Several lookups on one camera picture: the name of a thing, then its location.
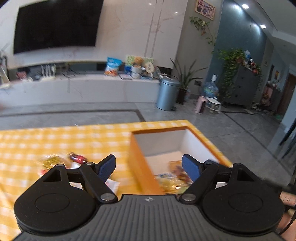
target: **flat screen tv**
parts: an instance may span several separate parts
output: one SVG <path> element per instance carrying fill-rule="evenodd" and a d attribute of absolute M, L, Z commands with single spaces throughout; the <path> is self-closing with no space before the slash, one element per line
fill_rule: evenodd
<path fill-rule="evenodd" d="M 14 54 L 53 47 L 95 46 L 103 0 L 49 0 L 21 7 Z"/>

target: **framed picture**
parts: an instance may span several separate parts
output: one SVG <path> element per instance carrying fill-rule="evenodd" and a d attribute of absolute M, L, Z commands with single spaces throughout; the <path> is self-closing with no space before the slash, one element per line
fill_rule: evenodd
<path fill-rule="evenodd" d="M 204 0 L 197 0 L 195 11 L 209 18 L 210 20 L 214 20 L 215 16 L 215 7 Z"/>

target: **white marble wall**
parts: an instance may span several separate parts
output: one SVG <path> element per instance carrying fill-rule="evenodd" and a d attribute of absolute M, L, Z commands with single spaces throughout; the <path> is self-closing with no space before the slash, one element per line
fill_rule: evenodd
<path fill-rule="evenodd" d="M 172 68 L 187 0 L 104 0 L 95 47 L 64 47 L 13 55 L 18 8 L 35 0 L 9 0 L 0 9 L 0 49 L 8 68 L 66 61 L 106 61 L 127 54 L 152 57 Z"/>

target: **blue water bottle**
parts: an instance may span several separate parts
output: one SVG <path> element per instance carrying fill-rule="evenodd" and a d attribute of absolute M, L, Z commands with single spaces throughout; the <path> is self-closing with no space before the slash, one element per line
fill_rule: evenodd
<path fill-rule="evenodd" d="M 217 97 L 219 89 L 215 85 L 216 79 L 217 79 L 217 75 L 213 75 L 211 82 L 208 82 L 205 84 L 204 89 L 203 89 L 203 96 L 204 97 L 209 97 L 209 98 Z"/>

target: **bottle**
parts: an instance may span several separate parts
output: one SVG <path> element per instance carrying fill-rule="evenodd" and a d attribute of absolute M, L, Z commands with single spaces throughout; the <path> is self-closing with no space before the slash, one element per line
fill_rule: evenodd
<path fill-rule="evenodd" d="M 244 51 L 244 55 L 245 55 L 245 60 L 248 61 L 251 57 L 251 53 L 250 51 L 247 49 L 246 51 Z"/>
<path fill-rule="evenodd" d="M 203 96 L 209 98 L 216 98 L 219 92 L 218 87 L 215 85 L 215 81 L 217 79 L 217 75 L 212 76 L 211 82 L 208 82 L 204 86 Z"/>

